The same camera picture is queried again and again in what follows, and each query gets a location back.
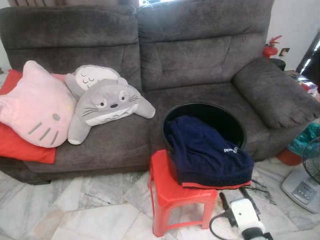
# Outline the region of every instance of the fan grille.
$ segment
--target fan grille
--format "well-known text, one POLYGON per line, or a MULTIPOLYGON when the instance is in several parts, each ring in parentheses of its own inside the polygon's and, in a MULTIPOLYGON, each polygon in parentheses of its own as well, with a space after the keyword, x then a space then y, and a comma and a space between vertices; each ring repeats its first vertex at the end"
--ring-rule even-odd
POLYGON ((320 184, 320 137, 312 140, 302 154, 303 166, 306 172, 320 184))

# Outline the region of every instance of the sofa backrest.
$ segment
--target sofa backrest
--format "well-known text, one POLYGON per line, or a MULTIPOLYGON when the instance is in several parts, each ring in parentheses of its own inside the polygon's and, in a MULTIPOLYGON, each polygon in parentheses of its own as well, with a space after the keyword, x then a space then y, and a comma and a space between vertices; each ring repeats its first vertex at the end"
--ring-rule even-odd
POLYGON ((185 0, 137 13, 144 91, 225 83, 260 57, 273 0, 185 0))
POLYGON ((108 66, 141 90, 136 10, 129 6, 8 7, 0 35, 11 67, 35 60, 49 72, 108 66))

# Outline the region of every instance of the electric fan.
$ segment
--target electric fan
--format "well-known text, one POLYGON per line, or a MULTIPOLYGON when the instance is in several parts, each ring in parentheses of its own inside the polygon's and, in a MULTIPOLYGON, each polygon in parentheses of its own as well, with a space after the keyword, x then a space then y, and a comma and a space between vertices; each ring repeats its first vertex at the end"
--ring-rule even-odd
POLYGON ((281 189, 299 206, 311 213, 320 211, 320 137, 303 150, 304 170, 293 170, 283 181, 281 189))

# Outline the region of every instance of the black bucket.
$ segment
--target black bucket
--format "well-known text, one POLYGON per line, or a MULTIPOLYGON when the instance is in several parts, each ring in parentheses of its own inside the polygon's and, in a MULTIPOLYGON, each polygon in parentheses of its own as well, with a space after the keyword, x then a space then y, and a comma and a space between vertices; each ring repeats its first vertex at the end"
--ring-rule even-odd
MULTIPOLYGON (((174 149, 167 139, 168 125, 174 119, 181 116, 190 116, 200 119, 202 122, 216 129, 227 141, 243 149, 246 145, 247 135, 242 125, 228 111, 221 107, 207 103, 187 103, 178 105, 168 111, 162 124, 162 134, 165 140, 166 149, 170 156, 173 156, 174 149)), ((170 173, 178 181, 177 169, 172 160, 169 161, 170 173)))

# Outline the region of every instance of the eye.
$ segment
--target eye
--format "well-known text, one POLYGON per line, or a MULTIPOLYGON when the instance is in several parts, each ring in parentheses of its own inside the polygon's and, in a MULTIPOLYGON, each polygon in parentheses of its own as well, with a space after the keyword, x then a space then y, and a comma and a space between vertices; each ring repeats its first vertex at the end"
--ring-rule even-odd
POLYGON ((107 106, 107 100, 103 99, 101 102, 99 102, 97 105, 95 105, 99 109, 103 109, 107 106))
POLYGON ((125 102, 128 99, 128 93, 124 90, 119 93, 119 101, 125 102))

